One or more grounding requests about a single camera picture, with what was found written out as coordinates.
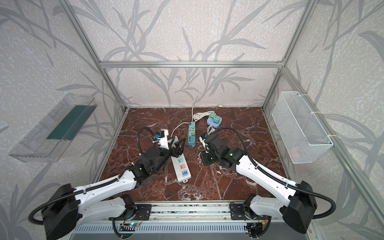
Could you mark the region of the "teal power strip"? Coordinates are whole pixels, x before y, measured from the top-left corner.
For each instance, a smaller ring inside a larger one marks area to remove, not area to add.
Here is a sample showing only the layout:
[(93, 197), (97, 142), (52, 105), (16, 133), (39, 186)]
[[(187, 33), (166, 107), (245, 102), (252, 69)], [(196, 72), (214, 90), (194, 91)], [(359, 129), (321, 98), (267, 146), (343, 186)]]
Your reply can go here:
[(188, 145), (191, 147), (194, 147), (196, 145), (196, 135), (191, 134), (191, 124), (189, 124), (189, 131), (188, 131)]

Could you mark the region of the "white long power strip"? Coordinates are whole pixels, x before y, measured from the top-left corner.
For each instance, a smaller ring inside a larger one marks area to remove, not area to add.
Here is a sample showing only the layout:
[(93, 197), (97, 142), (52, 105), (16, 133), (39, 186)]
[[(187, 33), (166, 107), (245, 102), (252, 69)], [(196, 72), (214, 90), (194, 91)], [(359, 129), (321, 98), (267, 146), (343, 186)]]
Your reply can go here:
[[(171, 139), (169, 140), (169, 144), (171, 143), (172, 138), (176, 138), (176, 140), (179, 140), (177, 136), (171, 137)], [(188, 180), (192, 177), (192, 175), (191, 171), (189, 170), (189, 166), (187, 164), (187, 160), (185, 158), (184, 153), (179, 157), (171, 156), (171, 160), (174, 166), (178, 182), (187, 183)]]

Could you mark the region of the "light blue square power socket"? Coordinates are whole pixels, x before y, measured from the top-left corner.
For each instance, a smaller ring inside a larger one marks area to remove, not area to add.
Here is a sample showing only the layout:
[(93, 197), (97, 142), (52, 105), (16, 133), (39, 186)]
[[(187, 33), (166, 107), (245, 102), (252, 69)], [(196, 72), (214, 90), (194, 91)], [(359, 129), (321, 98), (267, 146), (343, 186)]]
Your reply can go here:
[(212, 126), (213, 128), (217, 129), (221, 125), (223, 119), (219, 116), (215, 116), (214, 118), (209, 117), (207, 119), (207, 124), (209, 126)]

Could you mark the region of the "teal green usb adapter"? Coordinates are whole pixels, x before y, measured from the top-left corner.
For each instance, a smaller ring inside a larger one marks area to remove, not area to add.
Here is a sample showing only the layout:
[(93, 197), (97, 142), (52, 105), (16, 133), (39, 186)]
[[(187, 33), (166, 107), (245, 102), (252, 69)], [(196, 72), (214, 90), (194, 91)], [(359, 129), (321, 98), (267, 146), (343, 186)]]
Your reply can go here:
[(219, 123), (221, 121), (221, 118), (216, 116), (214, 119), (213, 119), (214, 123)]

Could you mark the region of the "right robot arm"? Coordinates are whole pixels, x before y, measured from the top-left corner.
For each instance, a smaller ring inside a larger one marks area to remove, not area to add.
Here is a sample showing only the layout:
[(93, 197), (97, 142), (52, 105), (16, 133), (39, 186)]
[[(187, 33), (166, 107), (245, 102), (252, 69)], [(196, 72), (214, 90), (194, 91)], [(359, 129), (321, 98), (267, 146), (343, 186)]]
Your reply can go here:
[(305, 234), (312, 220), (333, 214), (336, 203), (331, 198), (314, 193), (305, 181), (288, 180), (256, 162), (247, 148), (229, 148), (217, 134), (202, 134), (204, 147), (200, 160), (205, 166), (218, 164), (248, 179), (272, 194), (261, 197), (251, 194), (243, 203), (246, 216), (253, 220), (258, 216), (281, 218), (298, 233)]

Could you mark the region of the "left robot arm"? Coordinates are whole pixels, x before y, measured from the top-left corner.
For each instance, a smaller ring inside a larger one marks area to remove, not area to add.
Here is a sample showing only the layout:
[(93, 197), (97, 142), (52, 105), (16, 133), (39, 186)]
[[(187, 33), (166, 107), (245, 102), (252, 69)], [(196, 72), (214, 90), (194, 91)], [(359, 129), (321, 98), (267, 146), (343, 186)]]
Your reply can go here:
[(157, 138), (154, 147), (120, 174), (94, 184), (60, 186), (54, 195), (28, 215), (28, 221), (44, 226), (46, 239), (58, 240), (77, 226), (101, 219), (116, 221), (136, 213), (136, 205), (123, 192), (148, 184), (172, 157), (184, 153), (185, 140)]

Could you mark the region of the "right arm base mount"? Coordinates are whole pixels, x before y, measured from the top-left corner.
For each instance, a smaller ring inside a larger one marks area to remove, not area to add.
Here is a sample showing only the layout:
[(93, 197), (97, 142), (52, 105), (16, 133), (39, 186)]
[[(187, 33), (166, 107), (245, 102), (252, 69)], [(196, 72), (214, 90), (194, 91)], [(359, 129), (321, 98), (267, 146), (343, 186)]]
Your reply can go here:
[(243, 204), (229, 203), (231, 220), (250, 220), (250, 221), (265, 221), (268, 217), (265, 215), (256, 215), (250, 210), (244, 210)]

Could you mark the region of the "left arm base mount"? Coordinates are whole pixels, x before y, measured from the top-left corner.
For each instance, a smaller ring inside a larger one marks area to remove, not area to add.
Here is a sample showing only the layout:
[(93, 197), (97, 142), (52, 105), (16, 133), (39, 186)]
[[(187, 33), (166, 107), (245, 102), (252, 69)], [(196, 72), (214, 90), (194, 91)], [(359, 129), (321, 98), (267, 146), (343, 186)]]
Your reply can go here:
[(140, 204), (127, 207), (119, 216), (121, 220), (148, 221), (150, 218), (152, 205)]

